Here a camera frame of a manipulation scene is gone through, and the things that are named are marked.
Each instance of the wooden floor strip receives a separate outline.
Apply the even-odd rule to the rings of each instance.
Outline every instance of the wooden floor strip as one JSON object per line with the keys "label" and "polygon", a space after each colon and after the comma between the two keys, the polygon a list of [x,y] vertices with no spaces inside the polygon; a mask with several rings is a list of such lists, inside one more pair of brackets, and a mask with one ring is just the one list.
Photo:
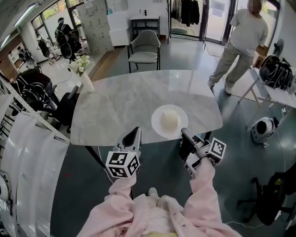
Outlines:
{"label": "wooden floor strip", "polygon": [[89,74],[91,81],[98,81],[106,78],[111,65],[115,62],[122,50],[124,50],[124,47],[106,52],[91,70]]}

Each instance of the plate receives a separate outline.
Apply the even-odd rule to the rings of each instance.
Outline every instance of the plate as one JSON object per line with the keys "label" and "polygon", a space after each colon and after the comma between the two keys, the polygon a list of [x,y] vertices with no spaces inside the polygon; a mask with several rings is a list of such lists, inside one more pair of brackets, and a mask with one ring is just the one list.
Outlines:
{"label": "plate", "polygon": [[[164,131],[160,125],[160,119],[161,119],[162,113],[167,110],[174,110],[179,117],[180,122],[177,129],[174,132]],[[174,105],[165,105],[165,106],[159,107],[154,111],[151,117],[151,124],[153,129],[162,137],[177,138],[182,134],[181,129],[186,128],[188,126],[188,117],[187,117],[187,114],[184,112],[184,110],[181,109],[180,107],[174,106]]]}

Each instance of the pink striped shirt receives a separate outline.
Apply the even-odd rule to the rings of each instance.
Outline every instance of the pink striped shirt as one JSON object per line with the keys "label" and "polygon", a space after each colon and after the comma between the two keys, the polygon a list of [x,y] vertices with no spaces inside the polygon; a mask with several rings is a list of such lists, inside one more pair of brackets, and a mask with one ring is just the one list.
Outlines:
{"label": "pink striped shirt", "polygon": [[[218,196],[213,188],[215,169],[204,158],[190,181],[192,195],[183,211],[178,204],[167,199],[169,215],[178,237],[240,237],[240,234],[223,224]],[[132,200],[131,179],[118,179],[110,187],[105,202],[94,207],[78,237],[140,237],[149,222],[149,204],[142,194]]]}

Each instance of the ceiling light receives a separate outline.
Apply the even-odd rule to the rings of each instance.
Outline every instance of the ceiling light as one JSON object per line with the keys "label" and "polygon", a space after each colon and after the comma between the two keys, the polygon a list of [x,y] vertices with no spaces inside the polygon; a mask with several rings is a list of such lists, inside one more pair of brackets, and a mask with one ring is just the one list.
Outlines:
{"label": "ceiling light", "polygon": [[5,38],[5,40],[3,41],[3,43],[2,43],[2,45],[1,45],[1,47],[0,47],[0,49],[1,49],[2,46],[6,43],[6,41],[8,40],[9,37],[10,37],[10,34],[9,34],[8,36],[6,36],[6,38]]}
{"label": "ceiling light", "polygon": [[35,6],[36,4],[34,3],[33,5],[31,5],[25,12],[24,12],[24,14],[18,19],[18,21],[13,25],[14,27],[16,26],[16,25],[18,25],[25,17],[26,17],[26,15],[28,15],[29,14],[29,12],[30,12],[30,10]]}

